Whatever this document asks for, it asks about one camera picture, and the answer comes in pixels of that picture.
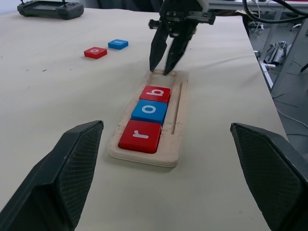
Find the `grey crumpled bag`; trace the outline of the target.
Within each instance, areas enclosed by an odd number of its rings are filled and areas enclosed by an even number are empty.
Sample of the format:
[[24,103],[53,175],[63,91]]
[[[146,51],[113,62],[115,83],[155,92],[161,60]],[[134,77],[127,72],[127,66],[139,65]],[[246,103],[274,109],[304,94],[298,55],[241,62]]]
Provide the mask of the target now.
[[273,65],[282,64],[291,47],[292,44],[287,44],[285,41],[271,44],[266,52],[263,62]]

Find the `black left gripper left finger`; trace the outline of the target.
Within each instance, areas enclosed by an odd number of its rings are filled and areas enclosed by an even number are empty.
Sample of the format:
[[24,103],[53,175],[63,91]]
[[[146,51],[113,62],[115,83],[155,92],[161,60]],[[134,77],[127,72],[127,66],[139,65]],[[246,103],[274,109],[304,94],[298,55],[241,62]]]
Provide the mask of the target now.
[[0,231],[75,231],[93,181],[101,120],[66,131],[0,212]]

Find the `white metal desk frame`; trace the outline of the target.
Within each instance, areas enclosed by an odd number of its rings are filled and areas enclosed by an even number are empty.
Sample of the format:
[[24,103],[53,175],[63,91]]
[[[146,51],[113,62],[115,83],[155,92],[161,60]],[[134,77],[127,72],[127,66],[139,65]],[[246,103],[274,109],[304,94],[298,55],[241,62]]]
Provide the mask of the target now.
[[272,39],[273,33],[275,32],[277,25],[282,23],[289,23],[290,20],[281,20],[281,16],[284,10],[300,15],[296,21],[301,21],[302,25],[297,35],[294,38],[292,46],[284,60],[280,74],[276,77],[270,92],[272,96],[277,96],[279,88],[282,84],[283,78],[290,67],[291,62],[297,51],[300,50],[300,45],[308,31],[308,0],[256,0],[258,5],[255,7],[253,0],[208,0],[210,9],[221,9],[221,10],[245,10],[249,13],[249,9],[260,9],[262,11],[275,12],[274,21],[270,22],[271,29],[267,37],[265,47],[267,47]]

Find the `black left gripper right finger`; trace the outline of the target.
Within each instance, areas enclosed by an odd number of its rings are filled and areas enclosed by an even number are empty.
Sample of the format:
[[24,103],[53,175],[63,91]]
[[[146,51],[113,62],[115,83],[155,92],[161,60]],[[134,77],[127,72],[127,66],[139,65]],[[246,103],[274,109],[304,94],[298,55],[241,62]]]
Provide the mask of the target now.
[[271,231],[308,231],[308,158],[283,136],[232,123],[248,188]]

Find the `red letter block b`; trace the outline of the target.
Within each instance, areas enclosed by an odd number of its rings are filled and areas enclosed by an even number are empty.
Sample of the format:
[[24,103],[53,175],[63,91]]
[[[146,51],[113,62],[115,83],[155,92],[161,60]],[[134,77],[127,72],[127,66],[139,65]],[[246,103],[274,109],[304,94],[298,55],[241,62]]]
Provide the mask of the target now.
[[147,85],[144,87],[139,99],[168,104],[170,96],[170,88]]

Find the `red letter block o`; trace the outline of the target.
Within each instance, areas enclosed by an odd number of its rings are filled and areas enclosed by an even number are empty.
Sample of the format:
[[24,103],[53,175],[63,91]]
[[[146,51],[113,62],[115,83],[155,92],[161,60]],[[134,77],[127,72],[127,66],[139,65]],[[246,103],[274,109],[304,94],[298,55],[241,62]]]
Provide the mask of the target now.
[[92,59],[99,59],[107,55],[107,49],[92,47],[84,51],[84,56]]

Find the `dark grey handheld controller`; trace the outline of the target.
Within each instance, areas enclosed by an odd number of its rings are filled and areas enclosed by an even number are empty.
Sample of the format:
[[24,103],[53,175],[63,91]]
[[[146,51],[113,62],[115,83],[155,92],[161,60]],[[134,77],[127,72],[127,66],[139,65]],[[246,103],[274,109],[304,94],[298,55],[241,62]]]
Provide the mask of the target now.
[[80,2],[31,0],[17,6],[17,11],[25,17],[49,17],[70,20],[80,17],[84,13],[84,6]]

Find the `red letter block r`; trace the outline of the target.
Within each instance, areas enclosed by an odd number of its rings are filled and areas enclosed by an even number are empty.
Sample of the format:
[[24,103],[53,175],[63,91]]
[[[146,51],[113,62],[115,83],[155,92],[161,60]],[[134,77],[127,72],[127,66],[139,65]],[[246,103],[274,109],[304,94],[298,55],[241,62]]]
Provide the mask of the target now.
[[158,148],[161,128],[158,123],[130,120],[123,131],[118,147],[130,151],[154,154]]

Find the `blue letter block o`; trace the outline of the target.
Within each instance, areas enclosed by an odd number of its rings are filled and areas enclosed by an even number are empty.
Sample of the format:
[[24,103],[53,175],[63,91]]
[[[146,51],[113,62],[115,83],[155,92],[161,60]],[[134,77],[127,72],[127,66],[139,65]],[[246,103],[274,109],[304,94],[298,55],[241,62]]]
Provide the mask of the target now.
[[131,119],[163,125],[166,112],[166,103],[149,100],[139,100],[131,113]]

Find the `blue letter block t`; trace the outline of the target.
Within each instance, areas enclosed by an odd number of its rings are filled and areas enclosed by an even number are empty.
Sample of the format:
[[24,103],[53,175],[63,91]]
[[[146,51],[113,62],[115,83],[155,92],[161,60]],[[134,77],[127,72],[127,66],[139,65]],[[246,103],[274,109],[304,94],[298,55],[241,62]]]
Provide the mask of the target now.
[[127,46],[128,46],[127,40],[115,39],[108,42],[108,48],[110,49],[121,50]]

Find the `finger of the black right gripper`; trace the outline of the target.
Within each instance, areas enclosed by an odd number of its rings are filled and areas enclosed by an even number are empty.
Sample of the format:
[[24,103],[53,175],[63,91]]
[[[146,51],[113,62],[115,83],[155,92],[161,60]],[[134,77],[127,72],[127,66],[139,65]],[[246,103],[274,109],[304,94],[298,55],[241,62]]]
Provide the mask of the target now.
[[179,34],[174,37],[168,52],[164,75],[169,74],[182,58],[195,31],[196,27],[188,27],[179,32]]
[[158,26],[158,29],[151,43],[150,58],[149,58],[149,65],[151,72],[153,72],[156,69],[157,65],[161,61],[166,51],[167,48],[166,40],[168,38],[168,34],[169,34],[168,25],[166,23],[161,23]]

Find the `wooden letter tray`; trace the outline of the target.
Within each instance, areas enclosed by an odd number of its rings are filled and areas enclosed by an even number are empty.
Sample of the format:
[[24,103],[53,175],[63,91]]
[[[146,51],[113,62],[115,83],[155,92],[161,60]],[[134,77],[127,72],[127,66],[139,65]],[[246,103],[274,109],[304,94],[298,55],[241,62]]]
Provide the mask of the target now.
[[[177,165],[187,110],[189,74],[184,71],[171,71],[164,76],[163,73],[163,70],[158,69],[153,72],[148,71],[142,78],[138,91],[127,105],[108,143],[108,154],[111,157],[159,167],[172,168]],[[158,149],[154,154],[121,149],[118,147],[118,144],[125,130],[125,126],[131,118],[131,113],[137,105],[139,96],[145,86],[151,84],[171,89],[171,96],[165,121],[162,126]]]

